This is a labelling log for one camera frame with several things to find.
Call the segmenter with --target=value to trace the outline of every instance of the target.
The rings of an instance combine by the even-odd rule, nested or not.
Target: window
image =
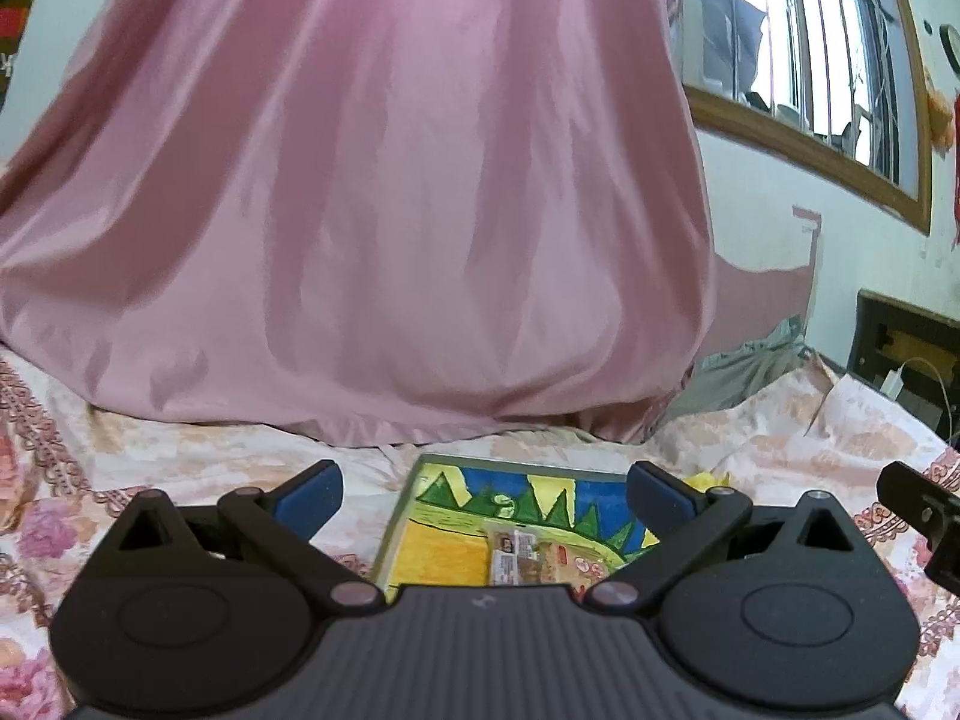
[[[928,231],[923,65],[906,0],[683,0],[675,49],[698,125]]]

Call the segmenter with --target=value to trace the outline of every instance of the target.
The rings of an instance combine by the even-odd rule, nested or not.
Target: white wall
[[[910,0],[920,50],[947,98],[960,90],[940,46],[941,23],[960,25],[960,0]],[[923,31],[923,20],[934,35]],[[929,239],[865,200],[784,161],[701,133],[717,251],[760,271],[806,262],[809,224],[793,205],[823,216],[821,253],[808,342],[846,364],[861,288],[960,319],[960,248],[952,251],[955,154],[933,155],[933,224]]]
[[[59,87],[80,36],[104,0],[37,0],[0,114],[0,160],[29,133]],[[960,89],[940,48],[941,23],[960,25],[960,0],[911,0],[923,57],[938,88]],[[923,31],[923,19],[934,35]],[[784,161],[701,133],[717,250],[746,269],[795,268],[806,262],[809,223],[793,205],[823,216],[821,259],[808,341],[846,362],[856,319],[856,293],[876,290],[960,317],[960,250],[952,252],[953,153],[933,157],[930,239],[840,189]]]
[[[35,0],[0,112],[0,161],[10,159],[59,89],[67,62],[104,0]]]

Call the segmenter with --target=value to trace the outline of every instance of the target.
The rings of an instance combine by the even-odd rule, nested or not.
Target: bed
[[[344,506],[316,546],[363,573],[424,451],[623,472],[650,459],[683,476],[731,474],[758,503],[792,505],[808,488],[839,497],[910,599],[920,657],[899,703],[915,720],[960,712],[960,601],[925,576],[923,538],[875,501],[887,461],[952,490],[960,455],[930,429],[814,359],[732,409],[672,420],[644,445],[573,429],[504,433],[429,447],[339,449],[265,426],[147,422],[90,407],[11,352],[0,353],[0,716],[54,720],[69,697],[47,628],[85,558],[138,490],[212,503],[239,485],[272,488],[314,461],[344,471]]]

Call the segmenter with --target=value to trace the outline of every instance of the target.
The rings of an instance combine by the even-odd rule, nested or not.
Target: wooden window frame
[[[918,181],[914,199],[892,181],[789,124],[778,122],[728,98],[685,84],[683,88],[698,129],[725,135],[733,140],[757,146],[784,157],[800,167],[832,180],[860,194],[868,201],[893,212],[922,232],[930,234],[933,160],[930,143],[930,117],[926,101],[925,69],[920,56],[920,38],[909,0],[896,0],[910,58],[914,106],[917,111]]]

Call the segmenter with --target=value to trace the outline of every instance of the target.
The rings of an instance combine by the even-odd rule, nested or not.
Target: painting
[[[541,579],[570,584],[577,596],[656,545],[627,506],[623,475],[424,455],[373,576],[390,599],[404,584],[486,586],[493,534],[521,532],[539,543]]]

